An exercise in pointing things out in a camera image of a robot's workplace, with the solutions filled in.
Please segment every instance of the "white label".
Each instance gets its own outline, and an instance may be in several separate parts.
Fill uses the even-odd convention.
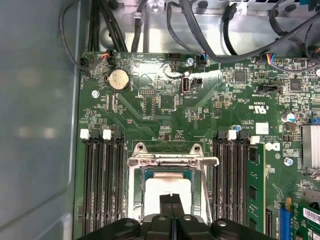
[[[320,236],[313,233],[313,240],[320,240]]]
[[[269,124],[267,122],[256,122],[255,123],[255,134],[268,135],[269,134]]]
[[[303,216],[317,224],[320,224],[320,215],[316,214],[308,209],[303,209]]]
[[[280,151],[280,143],[279,142],[275,142],[275,143],[271,143],[271,142],[267,142],[264,145],[265,149],[268,151],[274,150],[279,152]]]

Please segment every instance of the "connector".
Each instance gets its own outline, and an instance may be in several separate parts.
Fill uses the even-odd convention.
[[[222,15],[222,21],[231,21],[237,12],[237,3],[233,3],[225,8],[224,13]]]

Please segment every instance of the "wire bundle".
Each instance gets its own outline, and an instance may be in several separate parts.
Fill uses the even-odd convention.
[[[268,62],[269,65],[274,63],[274,60],[276,58],[276,54],[275,53],[266,53],[266,60]]]

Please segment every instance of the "screw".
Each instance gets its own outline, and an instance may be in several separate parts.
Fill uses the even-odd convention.
[[[97,99],[99,97],[100,93],[97,91],[97,90],[93,90],[91,92],[91,96],[94,98],[94,99]]]
[[[152,11],[153,11],[154,13],[157,13],[158,10],[159,10],[158,4],[153,4],[153,5],[152,5]]]
[[[192,67],[194,64],[195,64],[195,60],[191,57],[189,57],[187,60],[186,60],[186,64],[190,67]]]
[[[190,221],[192,218],[191,218],[190,215],[185,215],[185,216],[183,217],[183,219],[186,220],[186,221]]]
[[[286,166],[291,166],[292,164],[294,164],[294,161],[293,161],[291,158],[286,157],[286,158],[284,159],[284,165],[286,165]]]
[[[225,221],[218,221],[217,224],[221,227],[225,227],[227,226],[226,222]]]

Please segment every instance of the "white tab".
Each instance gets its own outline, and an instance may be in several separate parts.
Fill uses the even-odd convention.
[[[102,138],[105,140],[110,140],[111,139],[111,130],[110,129],[104,129]]]
[[[228,137],[229,141],[237,139],[237,131],[236,130],[229,130],[227,137]]]
[[[89,129],[80,129],[80,138],[81,139],[89,139],[90,138],[90,133],[89,133]]]
[[[252,136],[250,137],[250,144],[255,145],[260,142],[260,136]]]

